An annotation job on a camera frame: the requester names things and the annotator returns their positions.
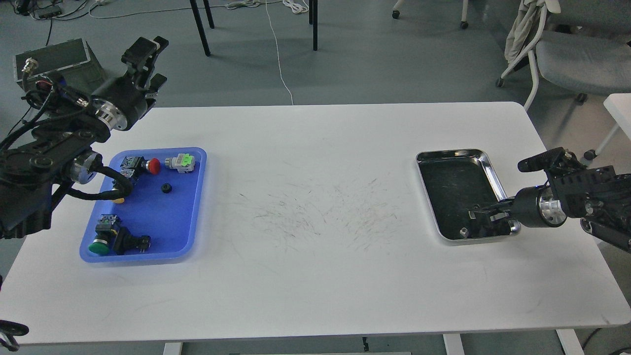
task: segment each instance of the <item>concrete floor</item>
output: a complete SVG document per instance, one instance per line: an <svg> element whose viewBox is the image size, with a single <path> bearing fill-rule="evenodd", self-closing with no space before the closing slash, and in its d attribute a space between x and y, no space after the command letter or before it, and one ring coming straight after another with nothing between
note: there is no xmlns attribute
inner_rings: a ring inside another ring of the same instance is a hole
<svg viewBox="0 0 631 355"><path fill-rule="evenodd" d="M311 50L307 15L294 15L281 4L268 6L278 36L283 76L296 104L366 104L392 102L517 101L531 87L528 69L508 77L504 88L494 83L505 69L504 40L516 14L517 0L472 0L469 28L459 28L459 0L408 1L398 20L391 18L394 1L320 1L319 50ZM212 5L225 4L213 0ZM65 0L67 13L80 4ZM186 7L183 0L113 0L94 11L113 16L153 9ZM213 56L204 56L190 10L99 20L89 16L55 21L51 44L84 38L100 64L112 74L125 67L120 56L139 36L169 39L156 71L168 82L158 96L159 107L216 105L288 105L280 82L274 38L264 6L228 11L213 9L216 28L206 29ZM13 79L14 54L43 47L49 22L15 15L9 1L0 1L0 136L28 107ZM582 106L575 93L542 81L529 115L548 148L563 146L578 154L595 148L614 120L603 107L604 97L590 96ZM631 141L614 137L594 165L613 164L617 173L631 172ZM0 275L9 272L21 246L0 241ZM607 245L603 254L627 299L630 255ZM586 354L608 353L631 344L629 325L606 329L590 342ZM584 339L591 330L578 330ZM442 337L371 337L370 351L444 353ZM468 334L467 354L562 354L554 331ZM160 354L162 343L28 346L23 354ZM183 354L256 354L362 352L358 337L193 342Z"/></svg>

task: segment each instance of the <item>blue tray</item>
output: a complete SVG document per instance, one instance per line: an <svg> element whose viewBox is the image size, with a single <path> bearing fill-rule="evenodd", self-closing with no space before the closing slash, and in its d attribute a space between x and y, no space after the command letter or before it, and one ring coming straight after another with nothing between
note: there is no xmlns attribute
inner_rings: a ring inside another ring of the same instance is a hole
<svg viewBox="0 0 631 355"><path fill-rule="evenodd" d="M166 158L176 157L178 153L195 156L194 171L180 174L177 170L164 166ZM206 170L206 152L196 147L126 150L112 158L109 166L119 171L122 160L128 156L157 158L162 164L160 173L140 176L124 203L96 202L79 249L81 259L88 263L174 259L186 254L195 240L199 199ZM162 193L160 187L164 183L171 184L173 191ZM112 179L106 177L100 191L111 189ZM129 250L124 255L116 255L113 251L102 256L92 253L88 246L96 236L94 228L101 214L118 215L121 225L129 228L132 235L150 236L151 246L144 253L139 250Z"/></svg>

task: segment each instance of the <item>stainless steel tray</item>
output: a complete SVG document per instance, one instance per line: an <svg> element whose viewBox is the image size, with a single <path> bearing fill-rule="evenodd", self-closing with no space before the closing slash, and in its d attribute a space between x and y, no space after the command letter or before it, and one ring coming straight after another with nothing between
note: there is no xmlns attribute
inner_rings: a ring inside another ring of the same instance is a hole
<svg viewBox="0 0 631 355"><path fill-rule="evenodd" d="M485 152L478 149L422 152L416 156L416 163L441 236L451 241L496 238L460 235L460 229L468 224L469 208L490 205L507 197ZM510 235L519 229L519 223L512 222Z"/></svg>

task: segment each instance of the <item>power strip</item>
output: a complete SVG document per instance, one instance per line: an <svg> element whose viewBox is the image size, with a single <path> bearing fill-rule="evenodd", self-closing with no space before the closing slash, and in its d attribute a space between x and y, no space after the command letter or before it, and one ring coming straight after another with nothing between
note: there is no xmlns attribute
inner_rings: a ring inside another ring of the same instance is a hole
<svg viewBox="0 0 631 355"><path fill-rule="evenodd" d="M35 12L35 14L37 15L38 18L46 20L46 19L49 19L51 17L55 17L55 16L61 15L61 8L59 6L57 6L57 5L53 5L53 6L49 7L49 8L37 10Z"/></svg>

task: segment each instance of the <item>table surface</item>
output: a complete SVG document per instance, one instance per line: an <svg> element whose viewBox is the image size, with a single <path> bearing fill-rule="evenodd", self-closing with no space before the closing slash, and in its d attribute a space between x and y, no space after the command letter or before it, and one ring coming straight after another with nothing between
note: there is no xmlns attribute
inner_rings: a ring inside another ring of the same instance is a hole
<svg viewBox="0 0 631 355"><path fill-rule="evenodd" d="M153 109L93 148L208 153L196 242L179 263L88 264L92 202L26 238L0 294L24 344L376 335L619 325L629 306L577 220L493 243L441 240L415 165L484 150L513 195L545 150L515 103ZM88 191L96 191L95 179Z"/></svg>
<svg viewBox="0 0 631 355"><path fill-rule="evenodd" d="M604 106L627 137L631 138L631 93L613 93L604 100Z"/></svg>

